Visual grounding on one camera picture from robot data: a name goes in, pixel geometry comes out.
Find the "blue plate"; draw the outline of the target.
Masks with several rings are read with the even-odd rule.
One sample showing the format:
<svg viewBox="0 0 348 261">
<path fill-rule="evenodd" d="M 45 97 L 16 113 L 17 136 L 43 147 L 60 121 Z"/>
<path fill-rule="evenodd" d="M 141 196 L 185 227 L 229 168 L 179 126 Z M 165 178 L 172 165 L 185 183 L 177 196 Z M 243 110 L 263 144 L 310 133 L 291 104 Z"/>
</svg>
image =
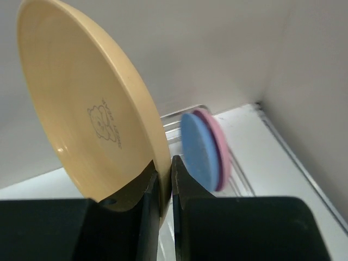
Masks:
<svg viewBox="0 0 348 261">
<path fill-rule="evenodd" d="M 188 173 L 206 190 L 214 191 L 217 184 L 217 162 L 214 160 L 209 133 L 193 113 L 181 117 L 181 140 Z"/>
</svg>

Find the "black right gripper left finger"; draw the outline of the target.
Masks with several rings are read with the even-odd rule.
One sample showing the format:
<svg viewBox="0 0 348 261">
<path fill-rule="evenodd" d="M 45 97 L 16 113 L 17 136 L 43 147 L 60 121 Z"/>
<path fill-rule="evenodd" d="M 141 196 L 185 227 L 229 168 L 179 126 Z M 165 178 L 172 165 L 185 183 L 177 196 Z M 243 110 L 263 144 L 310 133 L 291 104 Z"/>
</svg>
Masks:
<svg viewBox="0 0 348 261">
<path fill-rule="evenodd" d="M 1 202 L 1 260 L 156 260 L 158 234 L 154 163 L 99 202 Z"/>
</svg>

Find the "aluminium table rail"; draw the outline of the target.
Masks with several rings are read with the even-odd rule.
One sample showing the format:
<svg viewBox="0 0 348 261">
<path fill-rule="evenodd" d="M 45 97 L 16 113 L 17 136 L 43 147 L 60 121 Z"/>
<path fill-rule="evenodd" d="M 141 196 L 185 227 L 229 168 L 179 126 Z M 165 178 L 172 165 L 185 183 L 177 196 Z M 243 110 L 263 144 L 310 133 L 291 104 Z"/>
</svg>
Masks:
<svg viewBox="0 0 348 261">
<path fill-rule="evenodd" d="M 255 111 L 258 113 L 259 117 L 261 118 L 261 120 L 264 122 L 266 127 L 269 129 L 270 133 L 274 136 L 274 138 L 277 140 L 277 142 L 283 148 L 285 153 L 288 155 L 288 157 L 294 163 L 296 168 L 301 172 L 302 176 L 305 178 L 305 180 L 308 182 L 308 184 L 312 187 L 312 189 L 315 191 L 317 196 L 321 199 L 322 204 L 326 206 L 327 210 L 331 213 L 332 217 L 336 220 L 338 225 L 341 227 L 341 229 L 347 235 L 347 222 L 344 220 L 344 218 L 339 213 L 339 211 L 336 209 L 334 204 L 326 196 L 324 191 L 320 188 L 318 183 L 314 180 L 312 175 L 307 171 L 305 166 L 302 164 L 302 162 L 299 160 L 299 158 L 296 156 L 296 154 L 292 151 L 290 146 L 287 144 L 287 142 L 281 136 L 279 131 L 273 125 L 271 120 L 268 118 L 268 116 L 266 115 L 266 113 L 263 110 L 262 102 L 258 101 L 256 103 L 254 103 L 253 106 L 254 106 Z"/>
</svg>

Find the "beige plate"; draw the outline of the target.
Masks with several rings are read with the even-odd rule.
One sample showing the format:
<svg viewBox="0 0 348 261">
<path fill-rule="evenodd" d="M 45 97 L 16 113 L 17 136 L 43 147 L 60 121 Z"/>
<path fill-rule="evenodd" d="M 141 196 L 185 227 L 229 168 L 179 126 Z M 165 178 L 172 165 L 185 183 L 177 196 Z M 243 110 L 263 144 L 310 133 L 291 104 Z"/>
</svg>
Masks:
<svg viewBox="0 0 348 261">
<path fill-rule="evenodd" d="M 81 194 L 100 201 L 154 162 L 164 218 L 171 194 L 165 130 L 119 45 L 62 1 L 23 1 L 17 46 L 38 118 Z"/>
</svg>

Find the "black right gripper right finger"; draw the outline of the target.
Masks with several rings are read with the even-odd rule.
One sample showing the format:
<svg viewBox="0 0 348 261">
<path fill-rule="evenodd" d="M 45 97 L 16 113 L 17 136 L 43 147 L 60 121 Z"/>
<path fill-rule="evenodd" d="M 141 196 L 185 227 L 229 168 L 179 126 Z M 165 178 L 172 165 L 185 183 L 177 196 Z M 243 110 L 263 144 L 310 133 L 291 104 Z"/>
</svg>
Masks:
<svg viewBox="0 0 348 261">
<path fill-rule="evenodd" d="M 310 208 L 297 197 L 215 197 L 171 164 L 177 260 L 328 260 Z"/>
</svg>

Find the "pink plate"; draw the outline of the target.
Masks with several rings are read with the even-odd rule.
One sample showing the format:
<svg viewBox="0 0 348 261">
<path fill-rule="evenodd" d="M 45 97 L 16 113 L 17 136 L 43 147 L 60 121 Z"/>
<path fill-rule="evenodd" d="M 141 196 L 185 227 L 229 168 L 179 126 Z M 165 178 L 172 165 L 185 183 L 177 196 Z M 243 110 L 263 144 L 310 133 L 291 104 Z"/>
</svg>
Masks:
<svg viewBox="0 0 348 261">
<path fill-rule="evenodd" d="M 206 126 L 210 129 L 216 143 L 216 148 L 221 162 L 220 178 L 216 190 L 221 191 L 227 185 L 232 168 L 229 159 L 228 143 L 220 124 L 206 109 L 198 109 L 197 113 L 200 113 L 201 118 L 205 122 Z"/>
</svg>

